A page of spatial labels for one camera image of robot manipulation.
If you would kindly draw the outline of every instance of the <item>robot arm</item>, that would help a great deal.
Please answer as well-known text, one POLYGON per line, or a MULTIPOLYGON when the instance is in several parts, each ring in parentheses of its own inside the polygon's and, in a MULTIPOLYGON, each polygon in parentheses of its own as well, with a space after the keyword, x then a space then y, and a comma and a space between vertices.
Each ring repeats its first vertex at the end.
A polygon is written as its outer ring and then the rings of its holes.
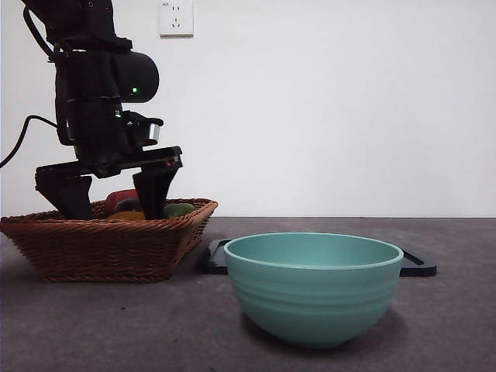
POLYGON ((111 0, 22 0, 46 27, 52 45, 72 49, 126 51, 131 40, 115 35, 111 0))
POLYGON ((132 52, 131 40, 115 35, 111 0, 23 0, 24 18, 55 64, 55 109, 60 143, 73 146, 76 162, 39 167, 36 190, 70 219, 90 219, 91 177, 141 167, 134 176, 148 219, 159 218, 175 172, 182 166, 177 146, 143 151, 157 144, 161 119, 123 111, 122 103, 147 102, 157 92, 157 66, 132 52), (46 45, 29 11, 46 27, 46 45))

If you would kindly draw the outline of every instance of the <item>wall power outlet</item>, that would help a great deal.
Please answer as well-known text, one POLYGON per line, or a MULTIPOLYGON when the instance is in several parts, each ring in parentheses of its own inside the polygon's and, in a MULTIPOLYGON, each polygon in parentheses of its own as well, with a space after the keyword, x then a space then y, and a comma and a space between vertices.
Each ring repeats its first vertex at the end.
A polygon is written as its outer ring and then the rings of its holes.
POLYGON ((159 9, 161 36, 193 36, 193 0, 163 0, 159 9))

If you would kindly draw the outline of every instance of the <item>black plate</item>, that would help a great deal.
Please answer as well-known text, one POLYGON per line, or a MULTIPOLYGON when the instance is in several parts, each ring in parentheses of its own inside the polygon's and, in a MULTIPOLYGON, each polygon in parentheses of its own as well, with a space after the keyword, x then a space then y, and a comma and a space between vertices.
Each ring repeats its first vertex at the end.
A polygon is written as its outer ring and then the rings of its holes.
MULTIPOLYGON (((231 239, 214 240, 205 250, 200 264, 202 270, 207 274, 227 274, 226 257, 224 256, 224 246, 231 239)), ((436 275, 437 265, 424 257, 420 257, 411 250, 404 250, 405 254, 401 263, 401 277, 431 277, 436 275)))

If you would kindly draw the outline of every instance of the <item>gray table surface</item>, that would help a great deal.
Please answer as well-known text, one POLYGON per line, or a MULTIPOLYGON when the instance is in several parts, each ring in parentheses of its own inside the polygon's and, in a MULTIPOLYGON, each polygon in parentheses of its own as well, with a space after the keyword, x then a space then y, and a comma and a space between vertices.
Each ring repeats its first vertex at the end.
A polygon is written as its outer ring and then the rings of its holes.
POLYGON ((212 218, 157 284, 46 284, 2 238, 2 372, 496 370, 496 220, 212 218), (241 311, 225 275, 196 263, 214 239, 319 231, 385 239, 438 262, 403 277, 370 331, 330 350, 289 346, 241 311))

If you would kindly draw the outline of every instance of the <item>ceramic bowl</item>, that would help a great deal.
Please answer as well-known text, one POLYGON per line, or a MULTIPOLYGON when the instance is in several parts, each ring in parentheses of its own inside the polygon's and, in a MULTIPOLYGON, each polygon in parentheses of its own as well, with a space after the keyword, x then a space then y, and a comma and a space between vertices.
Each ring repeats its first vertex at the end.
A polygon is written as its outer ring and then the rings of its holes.
POLYGON ((299 346, 338 346, 371 328, 398 284, 403 251, 359 236, 281 232, 224 246, 243 311, 299 346))

